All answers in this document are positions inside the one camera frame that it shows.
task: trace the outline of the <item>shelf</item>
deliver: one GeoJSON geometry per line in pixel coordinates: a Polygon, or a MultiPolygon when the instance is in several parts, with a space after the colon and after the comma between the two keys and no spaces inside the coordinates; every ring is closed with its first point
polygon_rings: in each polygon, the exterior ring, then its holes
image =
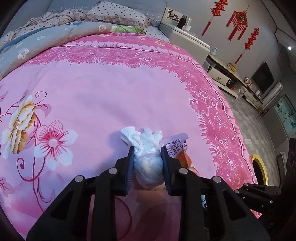
{"type": "Polygon", "coordinates": [[[219,83],[218,81],[216,81],[216,80],[214,80],[214,79],[212,79],[212,80],[213,80],[213,82],[214,82],[219,88],[225,90],[226,92],[228,92],[229,94],[231,94],[231,95],[232,95],[233,97],[235,97],[235,98],[238,97],[237,93],[235,93],[234,91],[228,89],[227,86],[222,85],[221,83],[219,83]]]}
{"type": "Polygon", "coordinates": [[[262,100],[256,95],[255,91],[253,91],[242,79],[241,77],[238,75],[238,73],[236,72],[233,72],[231,69],[229,69],[227,67],[227,65],[225,63],[223,63],[219,58],[217,58],[216,56],[213,56],[211,54],[208,55],[208,57],[214,61],[218,66],[222,67],[225,71],[227,71],[229,74],[231,74],[233,76],[233,78],[236,80],[236,81],[239,81],[245,88],[247,88],[248,90],[250,90],[253,94],[254,94],[254,97],[260,101],[261,103],[262,100]]]}

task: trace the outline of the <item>crumpled tissue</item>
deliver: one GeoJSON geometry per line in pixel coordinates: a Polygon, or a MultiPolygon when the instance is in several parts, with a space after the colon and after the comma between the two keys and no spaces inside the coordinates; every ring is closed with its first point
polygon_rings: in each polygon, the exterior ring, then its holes
{"type": "Polygon", "coordinates": [[[121,140],[129,147],[135,148],[134,171],[138,183],[145,189],[157,190],[165,187],[163,178],[163,161],[160,157],[159,143],[162,131],[153,133],[149,128],[144,132],[136,131],[134,126],[121,130],[121,140]]]}

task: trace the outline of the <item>pink bedsheet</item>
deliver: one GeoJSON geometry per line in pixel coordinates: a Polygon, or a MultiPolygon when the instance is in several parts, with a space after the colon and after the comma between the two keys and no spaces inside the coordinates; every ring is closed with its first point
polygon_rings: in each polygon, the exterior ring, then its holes
{"type": "MultiPolygon", "coordinates": [[[[92,35],[50,48],[0,83],[0,204],[26,237],[76,176],[125,157],[120,129],[186,132],[201,176],[256,183],[237,122],[204,69],[177,46],[137,34],[92,35]]],[[[166,190],[116,198],[118,240],[178,240],[180,199],[166,190]]]]}

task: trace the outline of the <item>gray floor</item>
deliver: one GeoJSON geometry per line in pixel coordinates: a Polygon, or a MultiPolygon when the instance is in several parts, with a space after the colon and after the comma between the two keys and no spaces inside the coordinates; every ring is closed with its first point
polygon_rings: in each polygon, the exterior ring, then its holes
{"type": "Polygon", "coordinates": [[[262,158],[266,166],[269,185],[279,186],[276,151],[257,110],[243,98],[235,99],[226,92],[223,94],[239,124],[250,156],[258,154],[262,158]]]}

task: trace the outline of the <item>drawer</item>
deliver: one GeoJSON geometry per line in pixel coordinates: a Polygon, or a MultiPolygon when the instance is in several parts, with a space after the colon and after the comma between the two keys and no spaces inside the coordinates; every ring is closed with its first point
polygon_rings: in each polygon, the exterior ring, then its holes
{"type": "Polygon", "coordinates": [[[248,98],[248,97],[251,96],[251,93],[250,93],[249,91],[246,91],[246,92],[244,93],[244,96],[246,96],[246,97],[248,98]]]}
{"type": "Polygon", "coordinates": [[[255,106],[257,106],[258,108],[262,106],[262,103],[260,101],[257,101],[255,106]]]}

